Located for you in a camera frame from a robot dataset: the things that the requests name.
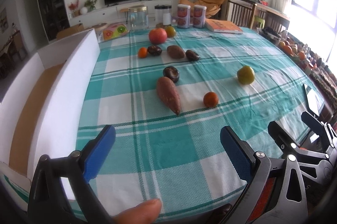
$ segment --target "teal plaid tablecloth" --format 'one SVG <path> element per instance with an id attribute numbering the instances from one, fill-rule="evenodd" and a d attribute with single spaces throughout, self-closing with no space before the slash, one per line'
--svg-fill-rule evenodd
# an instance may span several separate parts
<path id="1" fill-rule="evenodd" d="M 302 84 L 315 87 L 282 51 L 249 29 L 242 35 L 177 29 L 176 37 L 161 45 L 161 56 L 139 59 L 139 48 L 150 45 L 148 32 L 100 44 L 76 148 L 82 149 L 105 124 L 115 126 L 116 142 L 90 184 L 111 215 L 160 198 L 161 221 L 202 213 L 237 197 L 246 182 L 220 144 L 221 128 L 230 125 L 254 150 L 279 157 L 268 123 L 279 120 L 302 138 L 308 132 L 300 118 L 305 110 Z M 171 59 L 166 48 L 174 44 L 196 51 L 201 59 Z M 236 78 L 244 65 L 255 71 L 248 86 Z M 166 66 L 180 72 L 179 116 L 156 94 L 156 81 Z M 219 96 L 213 109 L 203 105 L 209 91 Z M 323 98 L 317 99 L 321 107 Z"/>

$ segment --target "hand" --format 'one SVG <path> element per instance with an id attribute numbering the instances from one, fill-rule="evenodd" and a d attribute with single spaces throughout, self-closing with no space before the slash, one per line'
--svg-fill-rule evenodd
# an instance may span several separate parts
<path id="1" fill-rule="evenodd" d="M 160 199 L 151 199 L 121 212 L 114 216 L 114 220 L 117 224 L 151 224 L 157 219 L 160 210 Z"/>

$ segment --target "door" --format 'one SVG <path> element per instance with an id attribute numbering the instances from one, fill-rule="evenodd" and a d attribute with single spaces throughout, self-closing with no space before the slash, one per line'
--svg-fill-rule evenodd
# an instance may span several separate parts
<path id="1" fill-rule="evenodd" d="M 43 29 L 37 0 L 24 0 L 24 4 L 30 32 L 37 45 L 37 49 L 48 45 L 48 39 Z"/>

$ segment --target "book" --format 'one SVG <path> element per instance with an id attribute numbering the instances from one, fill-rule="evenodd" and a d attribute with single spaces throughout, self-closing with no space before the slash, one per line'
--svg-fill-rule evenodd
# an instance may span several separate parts
<path id="1" fill-rule="evenodd" d="M 243 31 L 231 21 L 206 19 L 206 27 L 212 32 L 242 34 Z"/>

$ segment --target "jar lid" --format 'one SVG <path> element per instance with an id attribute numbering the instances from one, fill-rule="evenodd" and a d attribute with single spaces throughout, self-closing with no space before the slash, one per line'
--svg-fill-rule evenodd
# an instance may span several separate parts
<path id="1" fill-rule="evenodd" d="M 154 9 L 172 9 L 172 6 L 169 4 L 156 5 Z"/>
<path id="2" fill-rule="evenodd" d="M 139 11 L 147 11 L 147 6 L 138 5 L 129 7 L 129 12 L 139 12 Z"/>
<path id="3" fill-rule="evenodd" d="M 182 7 L 182 8 L 188 8 L 188 9 L 190 9 L 190 8 L 191 8 L 191 6 L 189 6 L 189 5 L 186 5 L 186 4 L 178 4 L 178 7 Z"/>
<path id="4" fill-rule="evenodd" d="M 203 5 L 195 5 L 194 8 L 201 8 L 201 9 L 204 9 L 204 10 L 207 9 L 207 7 L 203 6 Z"/>

